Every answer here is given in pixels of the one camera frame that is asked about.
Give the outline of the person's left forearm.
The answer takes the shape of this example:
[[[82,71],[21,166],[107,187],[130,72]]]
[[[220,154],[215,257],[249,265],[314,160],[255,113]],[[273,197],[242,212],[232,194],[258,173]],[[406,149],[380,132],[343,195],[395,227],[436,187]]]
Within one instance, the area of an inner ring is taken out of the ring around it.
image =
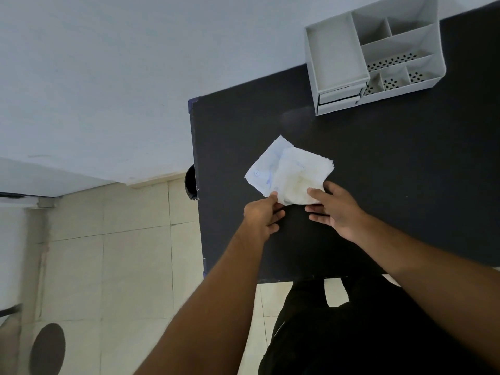
[[[134,375],[237,375],[265,242],[279,229],[244,220]]]

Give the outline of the person's left hand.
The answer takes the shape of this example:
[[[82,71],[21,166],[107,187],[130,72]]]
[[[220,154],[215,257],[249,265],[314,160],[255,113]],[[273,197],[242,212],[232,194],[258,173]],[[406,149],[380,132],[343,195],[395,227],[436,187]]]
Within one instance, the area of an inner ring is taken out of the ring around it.
[[[279,202],[277,205],[269,205],[269,196],[247,204],[241,224],[244,231],[255,241],[264,244],[273,233],[279,230],[278,221],[271,224],[272,214],[276,211],[285,211],[284,206]]]

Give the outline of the dark round disc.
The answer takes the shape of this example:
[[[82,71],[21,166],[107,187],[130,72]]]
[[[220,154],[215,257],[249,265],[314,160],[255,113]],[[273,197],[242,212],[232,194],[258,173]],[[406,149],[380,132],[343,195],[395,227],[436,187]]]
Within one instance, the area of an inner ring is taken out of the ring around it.
[[[59,375],[66,354],[66,338],[57,323],[44,326],[34,339],[29,355],[29,375]]]

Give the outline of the grey plastic desk organizer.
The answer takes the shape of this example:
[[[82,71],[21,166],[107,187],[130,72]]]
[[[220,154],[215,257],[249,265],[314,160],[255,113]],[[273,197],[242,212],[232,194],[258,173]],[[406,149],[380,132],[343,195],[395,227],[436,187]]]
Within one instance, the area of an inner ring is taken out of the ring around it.
[[[307,26],[316,116],[434,87],[446,74],[439,0],[379,0]]]

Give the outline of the white sheet with blue marks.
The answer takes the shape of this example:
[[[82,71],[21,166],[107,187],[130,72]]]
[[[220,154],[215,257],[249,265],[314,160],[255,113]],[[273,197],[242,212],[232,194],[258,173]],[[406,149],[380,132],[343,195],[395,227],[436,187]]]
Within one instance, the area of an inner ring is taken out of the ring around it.
[[[273,191],[272,182],[283,151],[292,147],[294,145],[280,135],[245,174],[245,180],[263,197],[268,197]]]

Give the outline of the person's right forearm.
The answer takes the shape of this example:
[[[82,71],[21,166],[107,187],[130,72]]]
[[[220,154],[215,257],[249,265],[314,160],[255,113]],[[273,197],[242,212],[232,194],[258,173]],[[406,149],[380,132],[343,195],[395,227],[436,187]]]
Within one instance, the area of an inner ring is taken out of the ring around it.
[[[448,334],[500,372],[500,271],[425,244],[368,214],[348,239]]]

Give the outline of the person's right hand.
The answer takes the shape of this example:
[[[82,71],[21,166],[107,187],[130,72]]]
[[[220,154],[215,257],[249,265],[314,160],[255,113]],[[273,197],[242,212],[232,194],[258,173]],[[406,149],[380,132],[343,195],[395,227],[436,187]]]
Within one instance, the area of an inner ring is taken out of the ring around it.
[[[330,194],[330,201],[305,206],[309,214],[330,215],[333,229],[344,239],[359,243],[364,232],[367,214],[359,207],[352,195],[336,183],[326,181],[323,190]]]

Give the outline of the white tissue stack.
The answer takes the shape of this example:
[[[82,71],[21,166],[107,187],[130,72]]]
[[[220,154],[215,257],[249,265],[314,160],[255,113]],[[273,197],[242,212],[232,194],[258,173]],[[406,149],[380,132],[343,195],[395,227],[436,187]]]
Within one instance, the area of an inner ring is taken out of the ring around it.
[[[324,190],[323,183],[334,170],[332,159],[297,147],[284,149],[278,168],[272,178],[271,190],[278,202],[288,205],[313,205],[319,201],[308,194],[308,189]]]

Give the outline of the person's black clothing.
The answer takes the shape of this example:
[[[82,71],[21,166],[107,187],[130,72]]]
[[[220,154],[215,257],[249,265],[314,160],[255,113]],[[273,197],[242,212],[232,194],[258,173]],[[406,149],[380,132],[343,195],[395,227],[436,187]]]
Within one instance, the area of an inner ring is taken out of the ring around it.
[[[323,279],[293,283],[258,375],[497,375],[385,277],[341,281],[338,307]]]

